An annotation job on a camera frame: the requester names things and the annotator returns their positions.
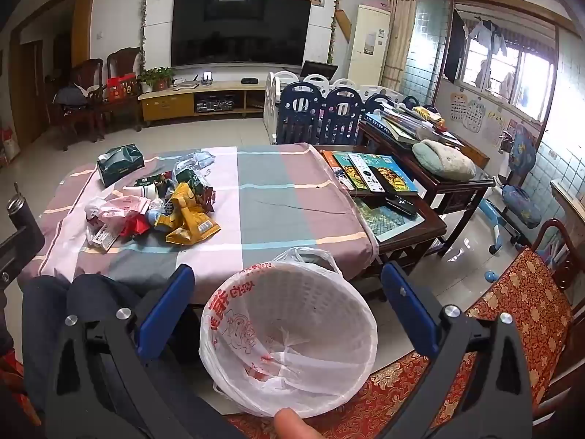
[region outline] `wooden tv cabinet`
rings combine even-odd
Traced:
[[[246,105],[250,91],[264,91],[265,81],[258,84],[242,84],[240,81],[219,80],[211,86],[200,84],[195,89],[167,89],[158,92],[147,92],[138,97],[142,108],[142,115],[147,125],[155,120],[178,119],[181,117],[199,117],[205,115],[242,114],[244,117],[250,113],[263,113],[264,109],[248,107]],[[196,112],[195,101],[198,96],[204,97],[206,93],[213,95],[217,92],[233,93],[238,99],[233,110],[221,112]]]

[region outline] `striped tablecloth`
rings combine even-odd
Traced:
[[[86,241],[84,206],[95,196],[121,195],[141,177],[172,170],[189,151],[145,156],[145,166],[103,189],[94,164],[65,177],[40,218],[43,250],[19,276],[41,274],[68,281],[101,273],[146,291],[160,286],[182,263],[197,276],[193,303],[203,304],[227,278],[246,267],[272,260],[294,246],[328,250],[346,279],[378,255],[371,230],[356,213],[323,158],[307,144],[217,147],[207,179],[216,191],[221,231],[194,246],[176,246],[165,234],[149,231],[134,240],[118,239],[106,254]]]

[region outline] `human hand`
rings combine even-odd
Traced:
[[[290,408],[281,409],[274,415],[274,428],[279,439],[324,439]]]

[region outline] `television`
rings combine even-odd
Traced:
[[[308,0],[174,0],[171,65],[301,66]]]

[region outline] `drawer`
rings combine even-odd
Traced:
[[[141,103],[145,121],[188,117],[195,113],[192,94],[153,97]]]

